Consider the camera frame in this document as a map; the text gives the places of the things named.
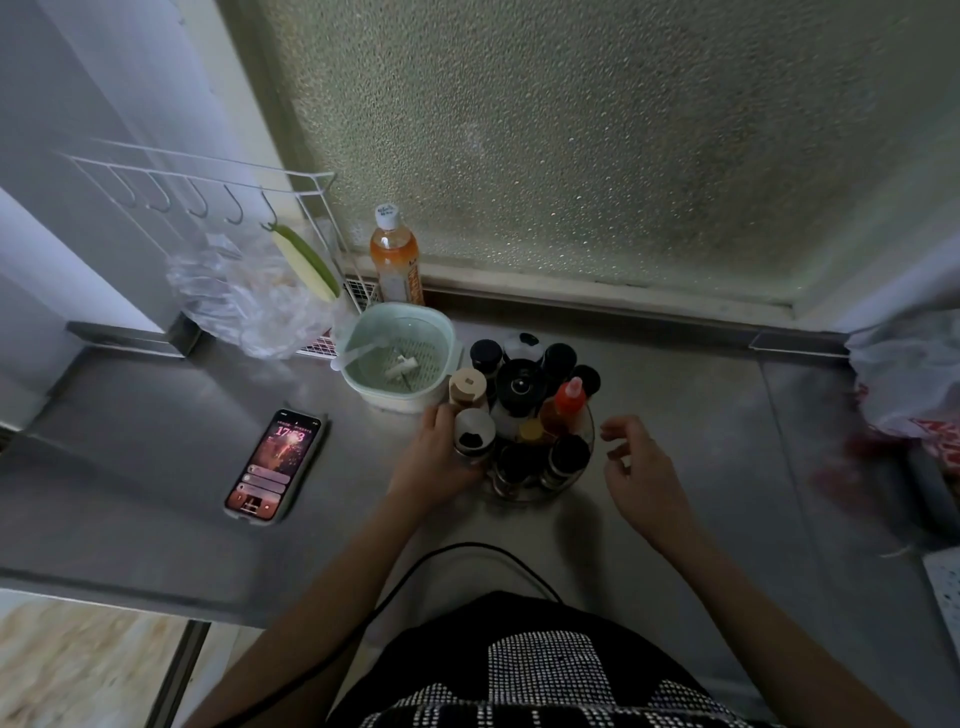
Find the bottle cap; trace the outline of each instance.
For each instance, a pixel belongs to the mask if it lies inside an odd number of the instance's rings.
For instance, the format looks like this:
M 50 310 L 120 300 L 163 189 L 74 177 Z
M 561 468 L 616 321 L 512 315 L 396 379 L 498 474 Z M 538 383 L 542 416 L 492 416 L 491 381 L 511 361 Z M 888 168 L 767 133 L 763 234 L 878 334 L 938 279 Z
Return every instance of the bottle cap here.
M 512 359 L 496 373 L 496 398 L 512 417 L 525 417 L 546 394 L 546 377 L 536 362 Z
M 451 401 L 470 407 L 487 394 L 487 378 L 472 367 L 458 369 L 450 375 L 449 389 Z
M 593 397 L 597 392 L 600 391 L 600 375 L 597 374 L 597 371 L 593 367 L 588 367 L 586 364 L 578 364 L 573 368 L 573 371 L 570 372 L 571 376 L 578 376 L 584 382 L 584 392 L 587 393 L 587 397 Z
M 470 347 L 470 362 L 473 368 L 485 375 L 493 374 L 500 366 L 502 358 L 503 350 L 492 339 L 480 339 Z
M 453 421 L 453 447 L 464 455 L 475 455 L 493 447 L 496 425 L 482 409 L 465 409 Z
M 575 376 L 570 381 L 560 385 L 554 399 L 557 411 L 562 415 L 573 415 L 583 409 L 587 403 L 587 393 L 584 392 L 584 382 Z
M 400 225 L 400 211 L 396 208 L 396 205 L 390 203 L 377 205 L 374 215 L 376 216 L 376 226 L 381 230 L 394 231 Z
M 560 475 L 578 473 L 589 460 L 590 446 L 580 435 L 563 435 L 550 449 L 550 466 Z
M 524 445 L 508 445 L 496 459 L 500 476 L 508 483 L 520 483 L 533 474 L 536 449 Z
M 503 360 L 511 359 L 529 359 L 539 364 L 543 359 L 543 344 L 532 333 L 511 336 L 503 342 Z
M 543 371 L 546 378 L 558 384 L 570 376 L 577 365 L 577 352 L 567 344 L 551 344 L 543 353 Z
M 520 442 L 525 445 L 536 445 L 543 439 L 543 425 L 540 420 L 527 420 L 520 426 Z

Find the plastic shopping bag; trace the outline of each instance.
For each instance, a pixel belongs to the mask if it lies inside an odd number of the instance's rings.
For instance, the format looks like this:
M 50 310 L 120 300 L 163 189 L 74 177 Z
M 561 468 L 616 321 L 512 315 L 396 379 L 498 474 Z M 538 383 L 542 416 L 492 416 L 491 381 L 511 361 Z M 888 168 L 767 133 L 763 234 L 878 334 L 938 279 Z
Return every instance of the plastic shopping bag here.
M 948 472 L 960 474 L 960 310 L 858 332 L 847 348 L 867 422 L 925 440 Z
M 197 326 L 260 359 L 287 358 L 330 330 L 335 304 L 307 288 L 269 233 L 239 244 L 222 234 L 206 239 L 205 248 L 171 257 L 167 269 Z

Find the black cap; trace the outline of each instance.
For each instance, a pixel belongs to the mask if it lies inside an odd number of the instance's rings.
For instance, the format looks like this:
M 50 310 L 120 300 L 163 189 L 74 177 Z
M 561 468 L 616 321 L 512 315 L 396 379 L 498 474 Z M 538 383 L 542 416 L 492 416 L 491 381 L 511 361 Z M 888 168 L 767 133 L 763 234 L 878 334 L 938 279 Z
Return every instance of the black cap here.
M 492 339 L 480 339 L 470 347 L 470 362 L 473 368 L 485 375 L 491 375 L 500 366 L 503 350 Z
M 496 468 L 508 483 L 519 483 L 534 473 L 536 448 L 525 445 L 508 445 L 496 458 Z
M 551 344 L 543 353 L 543 372 L 551 382 L 565 381 L 577 365 L 577 352 L 567 344 Z
M 590 446 L 580 435 L 562 435 L 550 449 L 550 465 L 560 474 L 577 473 L 590 460 Z
M 597 371 L 593 367 L 580 364 L 573 368 L 568 379 L 573 379 L 575 376 L 578 376 L 584 383 L 584 392 L 588 398 L 593 397 L 593 395 L 600 391 L 600 375 L 597 374 Z
M 511 359 L 496 373 L 496 398 L 514 417 L 523 417 L 546 394 L 546 376 L 537 362 Z

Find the forearm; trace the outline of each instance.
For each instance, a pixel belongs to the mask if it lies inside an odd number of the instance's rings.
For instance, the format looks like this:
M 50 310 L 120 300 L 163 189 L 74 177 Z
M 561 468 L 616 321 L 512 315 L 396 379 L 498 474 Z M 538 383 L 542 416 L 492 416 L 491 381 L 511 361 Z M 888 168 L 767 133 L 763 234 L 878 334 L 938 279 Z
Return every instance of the forearm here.
M 661 552 L 700 597 L 780 720 L 807 728 L 906 725 L 705 534 L 698 531 Z
M 300 601 L 228 671 L 185 728 L 207 728 L 234 716 L 327 657 L 374 608 L 420 517 L 409 498 L 386 496 Z M 316 724 L 329 711 L 355 651 L 356 644 L 250 726 Z

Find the kitchen counter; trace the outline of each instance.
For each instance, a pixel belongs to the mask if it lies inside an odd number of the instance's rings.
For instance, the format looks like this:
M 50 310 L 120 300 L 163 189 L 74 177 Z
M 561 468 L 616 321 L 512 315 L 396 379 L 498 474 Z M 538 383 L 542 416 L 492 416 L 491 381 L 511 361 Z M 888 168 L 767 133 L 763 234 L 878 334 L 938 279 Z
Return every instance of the kitchen counter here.
M 597 423 L 644 418 L 698 515 L 765 593 L 911 722 L 960 715 L 960 670 L 918 555 L 933 542 L 898 463 L 845 454 L 863 428 L 849 370 L 638 343 L 562 311 L 449 313 L 467 346 L 517 330 L 573 346 L 603 378 Z M 222 503 L 280 407 L 325 412 L 330 427 L 288 517 L 254 527 Z M 416 426 L 368 407 L 322 360 L 256 361 L 209 339 L 186 360 L 89 350 L 0 456 L 0 586 L 265 626 L 371 512 Z M 503 546 L 567 603 L 750 698 L 707 612 L 616 513 L 602 468 L 601 450 L 575 486 L 534 506 L 465 495 L 430 517 L 396 571 L 444 544 Z M 488 552 L 446 554 L 368 639 L 492 589 L 539 593 Z

